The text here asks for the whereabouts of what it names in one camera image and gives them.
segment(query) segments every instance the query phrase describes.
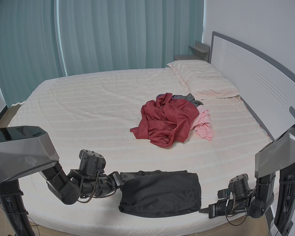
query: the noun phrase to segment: headboard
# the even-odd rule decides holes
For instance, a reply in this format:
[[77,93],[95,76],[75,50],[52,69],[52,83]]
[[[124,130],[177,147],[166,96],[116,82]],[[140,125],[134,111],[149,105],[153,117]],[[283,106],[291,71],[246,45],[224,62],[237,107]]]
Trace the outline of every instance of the headboard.
[[217,32],[212,32],[209,63],[237,87],[271,139],[295,124],[295,74],[285,66]]

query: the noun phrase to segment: barcode label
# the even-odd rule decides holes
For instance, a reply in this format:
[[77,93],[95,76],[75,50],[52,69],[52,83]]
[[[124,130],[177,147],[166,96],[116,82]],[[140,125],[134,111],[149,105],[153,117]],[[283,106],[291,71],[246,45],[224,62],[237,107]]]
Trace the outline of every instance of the barcode label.
[[114,179],[116,181],[117,186],[119,187],[121,184],[120,184],[120,182],[118,180],[118,177],[117,177],[116,173],[113,173],[113,177],[114,177]]

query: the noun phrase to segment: bed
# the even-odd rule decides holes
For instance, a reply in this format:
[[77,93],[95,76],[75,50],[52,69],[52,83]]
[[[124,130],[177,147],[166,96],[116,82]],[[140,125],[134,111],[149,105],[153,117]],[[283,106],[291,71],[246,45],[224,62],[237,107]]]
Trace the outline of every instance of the bed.
[[[233,40],[213,33],[211,65],[200,63],[200,70],[203,70],[206,78],[212,79],[212,83],[217,76],[202,68],[214,67],[215,73],[220,73],[218,76],[230,80],[239,91],[238,94],[229,92],[222,98],[208,97],[208,93],[197,94],[196,98],[202,99],[211,113],[214,132],[211,141],[191,131],[185,143],[175,142],[171,148],[164,149],[152,145],[148,140],[137,140],[130,132],[130,128],[136,127],[141,120],[140,108],[147,101],[165,92],[187,94],[190,91],[188,80],[177,74],[173,67],[108,71],[44,81],[21,106],[9,126],[37,125],[46,130],[66,173],[78,167],[81,149],[102,154],[106,159],[107,174],[113,171],[157,169],[197,173],[202,187],[202,208],[207,207],[217,201],[217,191],[226,188],[233,176],[247,173],[249,185],[253,188],[255,153],[294,123],[294,117],[289,112],[291,108],[286,110],[286,104],[292,106],[295,101],[293,94],[287,94],[291,88],[294,89],[292,74],[286,75],[251,52],[251,49],[245,49]],[[257,74],[245,73],[249,70],[245,65],[249,63],[241,62],[251,62],[253,58],[259,61],[259,67],[252,65],[251,68],[259,75],[263,74],[263,78],[268,78],[264,81],[274,79],[266,83],[272,84],[269,85],[272,89],[278,89],[274,89],[273,93],[279,99],[269,92],[273,90],[259,88],[264,83],[257,79]],[[272,73],[260,69],[265,66],[270,66]],[[291,88],[276,85],[274,75],[280,76],[286,83],[290,80]],[[248,84],[255,81],[259,96],[250,96],[253,86],[249,87]],[[257,102],[260,96],[262,99],[276,99],[271,100],[271,104],[267,102],[262,113]],[[283,124],[272,127],[278,118],[276,115],[269,117],[272,113],[272,110],[268,110],[270,105],[272,108],[278,107],[287,116]],[[168,218],[141,218],[123,214],[118,210],[122,195],[120,191],[109,198],[68,206],[50,193],[38,173],[23,177],[19,182],[24,192],[24,205],[37,224],[76,235],[187,235],[226,222],[225,217],[208,219],[208,215],[198,212]],[[277,196],[277,179],[274,193]]]

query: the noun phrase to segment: pink garment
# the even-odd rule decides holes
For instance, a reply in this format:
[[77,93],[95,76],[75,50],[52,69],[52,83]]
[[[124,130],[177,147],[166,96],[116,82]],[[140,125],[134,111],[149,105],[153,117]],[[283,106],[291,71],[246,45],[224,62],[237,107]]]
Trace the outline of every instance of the pink garment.
[[203,105],[199,105],[197,109],[200,114],[196,119],[194,119],[191,125],[191,130],[195,128],[196,133],[201,136],[201,138],[212,140],[213,131],[211,126],[210,112]]

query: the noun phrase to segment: gray headboard frame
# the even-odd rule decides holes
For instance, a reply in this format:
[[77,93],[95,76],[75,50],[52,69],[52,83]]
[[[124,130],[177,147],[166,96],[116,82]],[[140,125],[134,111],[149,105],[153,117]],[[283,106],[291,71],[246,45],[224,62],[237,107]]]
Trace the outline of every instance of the gray headboard frame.
[[[284,65],[282,65],[281,63],[279,63],[278,61],[276,61],[275,59],[271,58],[270,56],[266,55],[265,53],[257,50],[256,48],[253,48],[252,46],[249,46],[239,40],[233,39],[229,36],[217,33],[215,31],[212,32],[212,40],[211,40],[211,50],[210,50],[210,55],[209,55],[209,63],[211,63],[212,60],[212,53],[213,53],[213,43],[214,43],[214,36],[217,36],[221,39],[224,39],[226,41],[229,41],[241,48],[244,48],[245,50],[255,54],[256,56],[262,58],[263,60],[265,60],[266,62],[268,62],[269,64],[271,64],[272,66],[274,66],[275,68],[277,68],[279,71],[281,71],[283,74],[285,74],[287,77],[289,77],[294,83],[295,83],[295,74],[290,71],[288,68],[286,68]],[[260,118],[257,116],[257,114],[251,109],[251,107],[247,104],[247,102],[241,98],[243,100],[243,102],[245,103],[246,107],[249,109],[249,111],[251,112],[251,114],[254,116],[254,118],[256,119],[256,121],[261,125],[261,127],[267,132],[267,134],[270,136],[270,138],[272,140],[274,140],[273,135],[270,133],[270,131],[267,129],[267,127],[263,124],[263,122],[260,120]],[[289,107],[289,112],[291,113],[291,115],[295,118],[295,109],[290,106]]]

